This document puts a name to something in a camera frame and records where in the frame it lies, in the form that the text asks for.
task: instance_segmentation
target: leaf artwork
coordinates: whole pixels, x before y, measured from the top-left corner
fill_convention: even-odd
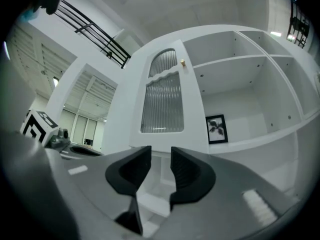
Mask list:
[[[222,135],[222,136],[224,135],[224,129],[223,129],[222,123],[217,124],[215,120],[211,120],[209,124],[210,126],[212,126],[209,130],[210,133],[214,133],[217,130],[219,135]]]

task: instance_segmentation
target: ceiling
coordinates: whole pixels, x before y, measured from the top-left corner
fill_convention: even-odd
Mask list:
[[[7,42],[11,60],[23,79],[40,96],[49,99],[55,86],[76,57],[28,25],[16,25]],[[65,109],[82,116],[104,120],[115,88],[84,71],[65,103]]]
[[[174,31],[202,25],[233,24],[263,30],[268,28],[268,0],[102,1],[123,20],[135,18],[139,29],[151,40]]]

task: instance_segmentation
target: ribbed glass panel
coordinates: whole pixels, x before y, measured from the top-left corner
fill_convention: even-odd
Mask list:
[[[172,74],[146,87],[142,133],[175,133],[185,127],[179,74]]]
[[[149,78],[152,78],[165,70],[169,70],[177,64],[176,51],[174,49],[167,49],[153,59],[150,66]]]

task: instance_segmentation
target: ceiling light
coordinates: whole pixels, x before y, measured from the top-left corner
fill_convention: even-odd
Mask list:
[[[281,35],[282,35],[282,34],[279,33],[279,32],[273,32],[273,31],[271,31],[270,34],[275,35],[275,36],[277,36],[277,37],[281,37]]]
[[[59,83],[59,79],[54,77],[53,78],[53,83],[54,83],[54,87],[56,87],[58,85],[58,83]]]
[[[10,60],[10,56],[9,56],[9,52],[8,52],[8,47],[7,47],[6,41],[3,42],[3,46],[4,46],[5,54],[8,57],[8,59]]]
[[[296,37],[294,35],[290,34],[290,35],[287,36],[287,39],[288,40],[295,40]]]

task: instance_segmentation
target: cabinet knob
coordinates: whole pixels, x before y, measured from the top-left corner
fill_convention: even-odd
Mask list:
[[[185,62],[185,60],[184,60],[184,59],[180,60],[180,63],[181,63],[181,65],[182,65],[183,67],[185,67],[185,66],[186,66],[186,62]]]

